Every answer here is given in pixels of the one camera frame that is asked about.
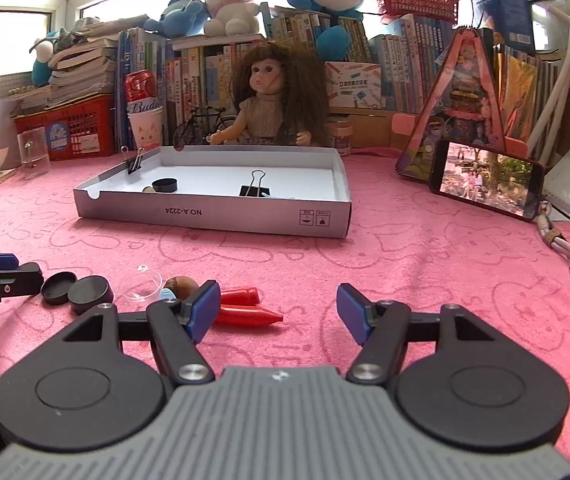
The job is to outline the black round lid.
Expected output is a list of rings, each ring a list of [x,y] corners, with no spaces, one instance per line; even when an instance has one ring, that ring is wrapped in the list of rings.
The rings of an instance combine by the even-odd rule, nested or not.
[[[48,306],[60,306],[68,301],[68,293],[77,281],[74,272],[62,271],[49,276],[42,284],[40,295]]]
[[[157,179],[151,187],[156,193],[173,193],[178,190],[178,180],[176,178]]]

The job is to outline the clear plastic dome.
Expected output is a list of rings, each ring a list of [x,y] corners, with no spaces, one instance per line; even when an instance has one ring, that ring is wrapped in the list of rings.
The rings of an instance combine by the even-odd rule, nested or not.
[[[118,295],[127,301],[149,304],[158,299],[163,288],[163,277],[147,264],[139,264],[135,269],[122,275],[117,287]]]

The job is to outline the black round tin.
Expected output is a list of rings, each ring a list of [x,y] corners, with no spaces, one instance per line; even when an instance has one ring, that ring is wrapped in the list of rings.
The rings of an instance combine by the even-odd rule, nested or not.
[[[80,316],[99,304],[111,304],[114,292],[104,276],[89,275],[70,286],[67,298],[72,306],[72,313]]]

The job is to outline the large black binder clip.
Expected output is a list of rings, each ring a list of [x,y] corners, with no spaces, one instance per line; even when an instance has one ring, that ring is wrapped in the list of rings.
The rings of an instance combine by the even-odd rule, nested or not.
[[[267,173],[263,169],[250,171],[250,182],[243,184],[239,190],[241,197],[270,197],[271,191],[263,185],[263,179]]]

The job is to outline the clear acrylic block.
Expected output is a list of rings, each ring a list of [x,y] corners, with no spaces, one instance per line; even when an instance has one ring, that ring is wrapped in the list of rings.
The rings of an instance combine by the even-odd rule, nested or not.
[[[51,169],[46,129],[33,128],[17,135],[22,176],[25,180],[40,177]]]

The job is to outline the white cardboard tray box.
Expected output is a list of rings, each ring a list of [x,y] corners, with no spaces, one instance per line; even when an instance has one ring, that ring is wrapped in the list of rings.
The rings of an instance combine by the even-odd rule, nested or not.
[[[263,169],[270,197],[241,197],[250,171]],[[173,193],[143,193],[176,178]],[[343,160],[331,148],[274,145],[171,146],[144,153],[79,184],[80,217],[182,228],[338,238],[349,231],[352,202]]]

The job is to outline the white paper cup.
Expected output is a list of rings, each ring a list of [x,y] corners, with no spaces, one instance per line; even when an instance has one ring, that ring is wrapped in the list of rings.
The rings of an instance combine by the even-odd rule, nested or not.
[[[163,144],[163,107],[128,115],[137,150],[151,151]]]

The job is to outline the miniature black bicycle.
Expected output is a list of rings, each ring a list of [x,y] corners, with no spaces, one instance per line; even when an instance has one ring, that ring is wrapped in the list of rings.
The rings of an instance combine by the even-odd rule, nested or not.
[[[208,136],[229,127],[235,118],[224,107],[194,108],[189,118],[174,130],[173,147],[182,150],[186,145],[206,145]]]

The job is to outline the small pink jar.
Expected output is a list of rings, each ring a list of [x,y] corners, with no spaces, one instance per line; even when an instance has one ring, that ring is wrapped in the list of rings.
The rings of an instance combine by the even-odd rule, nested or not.
[[[327,146],[335,148],[340,156],[351,154],[353,125],[344,117],[329,117],[325,124]]]

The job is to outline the blue penguin plush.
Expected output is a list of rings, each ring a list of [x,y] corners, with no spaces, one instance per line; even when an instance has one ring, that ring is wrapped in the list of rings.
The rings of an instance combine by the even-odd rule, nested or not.
[[[29,49],[36,55],[31,70],[31,83],[34,87],[42,87],[49,83],[52,73],[49,63],[53,58],[57,42],[58,32],[49,32],[44,38],[37,40]]]

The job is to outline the stack of books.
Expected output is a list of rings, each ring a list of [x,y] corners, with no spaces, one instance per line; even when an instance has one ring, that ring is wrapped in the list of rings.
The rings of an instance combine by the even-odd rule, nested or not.
[[[108,22],[80,18],[68,32],[61,32],[48,62],[46,106],[113,88],[120,34],[142,26],[147,19],[146,14]]]

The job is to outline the red Budweiser can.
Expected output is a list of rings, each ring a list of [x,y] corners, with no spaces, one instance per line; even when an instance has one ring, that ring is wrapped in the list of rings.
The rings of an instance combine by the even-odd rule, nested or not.
[[[159,107],[157,82],[150,70],[138,70],[125,76],[127,113],[140,114]]]

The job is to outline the brown haired doll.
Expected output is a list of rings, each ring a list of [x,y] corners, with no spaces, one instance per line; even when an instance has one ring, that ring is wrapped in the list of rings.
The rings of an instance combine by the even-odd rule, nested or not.
[[[325,64],[315,54],[275,41],[259,42],[237,62],[231,91],[234,122],[209,134],[209,144],[326,144]]]

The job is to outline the small blue plush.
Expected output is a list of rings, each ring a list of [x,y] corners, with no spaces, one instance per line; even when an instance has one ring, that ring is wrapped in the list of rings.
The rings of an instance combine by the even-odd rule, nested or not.
[[[200,0],[171,0],[159,20],[149,18],[143,29],[167,39],[197,35],[209,18]]]

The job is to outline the white pink bunny plush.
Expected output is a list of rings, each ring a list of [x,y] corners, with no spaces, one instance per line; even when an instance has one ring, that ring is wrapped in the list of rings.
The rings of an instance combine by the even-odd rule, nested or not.
[[[259,6],[253,0],[205,0],[207,37],[257,34]]]

